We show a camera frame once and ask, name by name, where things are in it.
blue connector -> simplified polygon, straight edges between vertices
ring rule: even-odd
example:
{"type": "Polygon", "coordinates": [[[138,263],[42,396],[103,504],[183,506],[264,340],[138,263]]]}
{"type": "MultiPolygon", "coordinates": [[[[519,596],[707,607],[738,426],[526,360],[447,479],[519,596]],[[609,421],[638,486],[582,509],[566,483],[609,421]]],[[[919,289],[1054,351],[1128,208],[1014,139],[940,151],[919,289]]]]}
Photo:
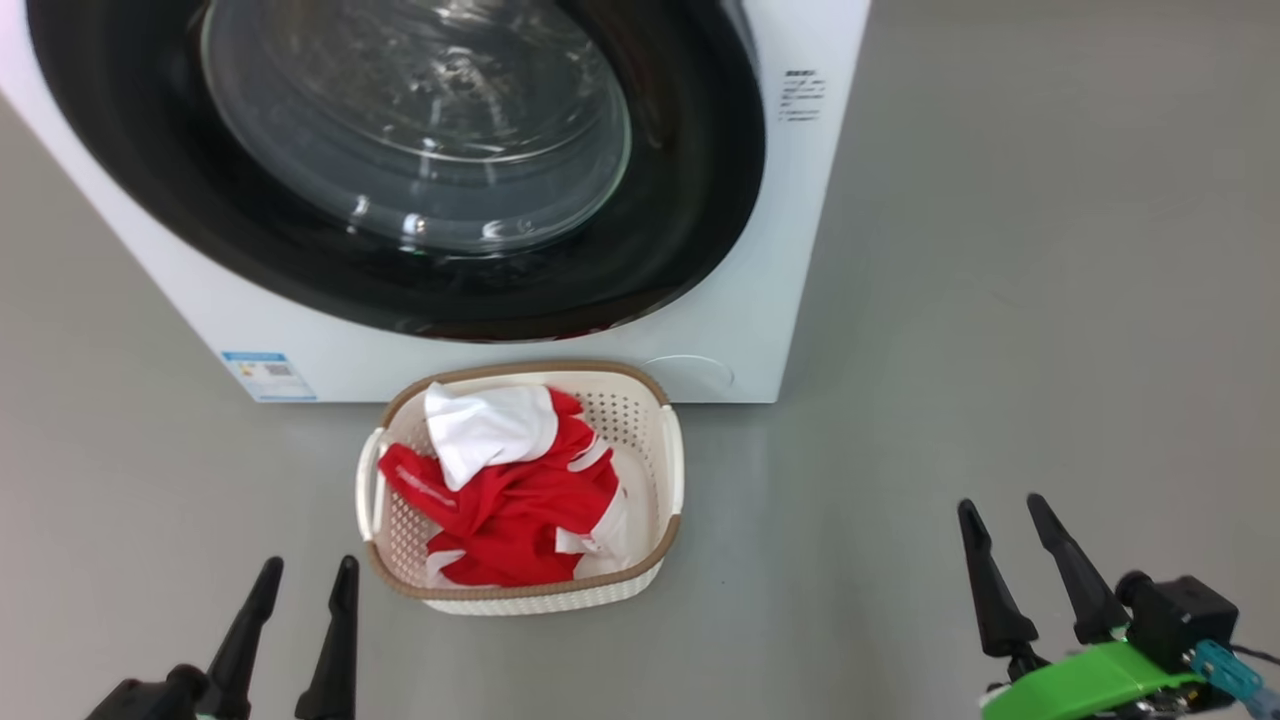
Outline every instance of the blue connector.
{"type": "Polygon", "coordinates": [[[1251,717],[1280,720],[1280,694],[1267,689],[1262,675],[1240,661],[1231,651],[1213,641],[1196,643],[1192,671],[1210,685],[1240,701],[1251,717]]]}

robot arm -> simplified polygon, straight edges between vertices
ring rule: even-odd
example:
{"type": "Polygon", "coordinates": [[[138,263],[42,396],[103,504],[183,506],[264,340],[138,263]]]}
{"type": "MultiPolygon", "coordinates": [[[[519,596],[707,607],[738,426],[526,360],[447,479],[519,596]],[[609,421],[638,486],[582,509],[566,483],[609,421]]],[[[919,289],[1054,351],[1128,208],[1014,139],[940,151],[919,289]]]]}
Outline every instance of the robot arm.
{"type": "Polygon", "coordinates": [[[1192,577],[1156,583],[1134,571],[1111,592],[1048,502],[1032,495],[1027,507],[1066,585],[1075,637],[1092,647],[1056,664],[1036,655],[1032,643],[1039,633],[1018,610],[996,566],[978,509],[961,502],[960,533],[982,648],[991,657],[1010,659],[1010,682],[984,696],[983,720],[1183,717],[1236,700],[1254,717],[1280,719],[1280,696],[1226,650],[1239,619],[1235,605],[1192,577]]]}
{"type": "MultiPolygon", "coordinates": [[[[262,625],[271,618],[284,561],[262,565],[248,598],[236,615],[209,673],[178,665],[160,683],[124,680],[90,714],[88,720],[248,720],[248,685],[262,625]]],[[[325,635],[311,687],[298,698],[300,720],[353,720],[356,714],[356,611],[360,564],[343,557],[329,597],[325,635]]]]}

blue label sticker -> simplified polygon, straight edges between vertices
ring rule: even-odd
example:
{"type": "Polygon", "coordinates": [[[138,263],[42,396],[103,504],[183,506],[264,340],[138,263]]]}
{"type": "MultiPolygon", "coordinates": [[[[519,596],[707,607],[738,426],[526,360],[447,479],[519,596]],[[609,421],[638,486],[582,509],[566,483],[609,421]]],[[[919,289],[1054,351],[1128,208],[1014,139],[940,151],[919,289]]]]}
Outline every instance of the blue label sticker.
{"type": "Polygon", "coordinates": [[[259,402],[315,402],[316,393],[280,352],[223,352],[223,361],[259,402]]]}

washing machine door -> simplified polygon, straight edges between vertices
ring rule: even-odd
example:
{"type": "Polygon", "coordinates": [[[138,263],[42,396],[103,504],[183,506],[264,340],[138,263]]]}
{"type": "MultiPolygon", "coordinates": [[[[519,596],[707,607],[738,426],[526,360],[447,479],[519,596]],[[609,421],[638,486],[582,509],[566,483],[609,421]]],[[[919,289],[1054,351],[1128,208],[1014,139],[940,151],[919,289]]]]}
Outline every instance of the washing machine door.
{"type": "Polygon", "coordinates": [[[29,0],[61,110],[178,237],[317,310],[564,337],[707,277],[764,164],[713,0],[29,0]]]}

basket handle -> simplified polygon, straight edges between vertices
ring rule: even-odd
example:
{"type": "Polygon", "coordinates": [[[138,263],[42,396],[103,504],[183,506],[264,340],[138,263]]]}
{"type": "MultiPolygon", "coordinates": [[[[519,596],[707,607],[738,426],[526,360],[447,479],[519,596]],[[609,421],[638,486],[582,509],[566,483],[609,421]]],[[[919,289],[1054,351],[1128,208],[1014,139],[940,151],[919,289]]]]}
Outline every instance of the basket handle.
{"type": "Polygon", "coordinates": [[[685,437],[671,405],[662,406],[662,438],[667,443],[667,474],[671,477],[671,514],[685,509],[685,437]]]}
{"type": "Polygon", "coordinates": [[[383,529],[383,505],[387,500],[387,480],[378,470],[378,461],[381,460],[387,447],[381,442],[385,428],[378,428],[370,433],[365,441],[364,450],[360,451],[360,465],[356,468],[356,524],[360,527],[360,537],[365,542],[374,539],[374,536],[383,529]],[[372,507],[370,507],[370,489],[372,489],[372,507]]]}

